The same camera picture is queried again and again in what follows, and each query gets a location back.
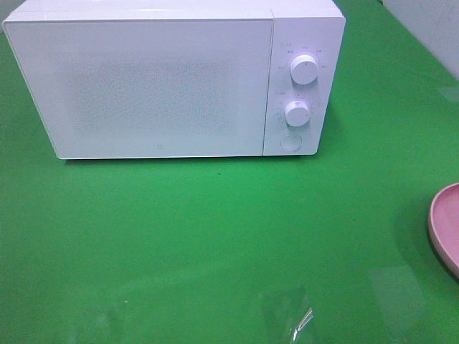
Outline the white microwave oven body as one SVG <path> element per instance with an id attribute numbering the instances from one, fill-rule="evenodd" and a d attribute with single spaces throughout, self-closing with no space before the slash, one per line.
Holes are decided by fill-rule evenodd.
<path id="1" fill-rule="evenodd" d="M 273 26 L 259 156 L 313 155 L 318 150 L 346 24 L 332 1 L 25 1 L 2 26 L 6 34 L 7 22 L 261 19 L 269 19 Z M 290 76 L 290 63 L 300 54 L 311 54 L 318 61 L 318 76 L 307 85 L 296 84 Z M 305 125 L 291 127 L 285 121 L 285 106 L 296 100 L 308 103 L 311 116 Z M 302 139 L 297 151 L 280 147 L 281 139 L 290 134 Z"/>

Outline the upper white power knob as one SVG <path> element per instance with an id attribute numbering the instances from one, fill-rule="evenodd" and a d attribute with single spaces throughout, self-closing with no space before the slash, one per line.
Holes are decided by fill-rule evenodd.
<path id="1" fill-rule="evenodd" d="M 311 54 L 300 54 L 290 63 L 290 76 L 299 85 L 307 85 L 318 76 L 318 61 Z"/>

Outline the pink round plate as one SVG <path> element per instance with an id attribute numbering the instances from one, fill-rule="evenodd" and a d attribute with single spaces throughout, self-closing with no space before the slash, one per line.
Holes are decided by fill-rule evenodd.
<path id="1" fill-rule="evenodd" d="M 439 258 L 458 279 L 458 183 L 444 187 L 433 198 L 428 229 Z"/>

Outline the lower white timer knob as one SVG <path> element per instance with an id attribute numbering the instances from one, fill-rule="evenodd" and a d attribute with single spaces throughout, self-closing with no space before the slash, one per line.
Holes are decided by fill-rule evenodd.
<path id="1" fill-rule="evenodd" d="M 289 102 L 285 106 L 285 121 L 291 127 L 300 127 L 305 125 L 311 116 L 308 103 L 296 100 Z"/>

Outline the clear plastic film piece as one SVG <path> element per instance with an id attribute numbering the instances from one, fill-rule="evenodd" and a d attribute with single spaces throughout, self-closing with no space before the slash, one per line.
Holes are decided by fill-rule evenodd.
<path id="1" fill-rule="evenodd" d="M 268 343 L 317 343 L 313 308 L 305 287 L 264 294 L 262 314 Z"/>

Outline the white microwave door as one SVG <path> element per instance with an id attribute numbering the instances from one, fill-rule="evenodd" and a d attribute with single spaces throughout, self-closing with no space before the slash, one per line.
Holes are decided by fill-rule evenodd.
<path id="1" fill-rule="evenodd" d="M 8 21 L 61 159 L 258 156 L 273 23 Z"/>

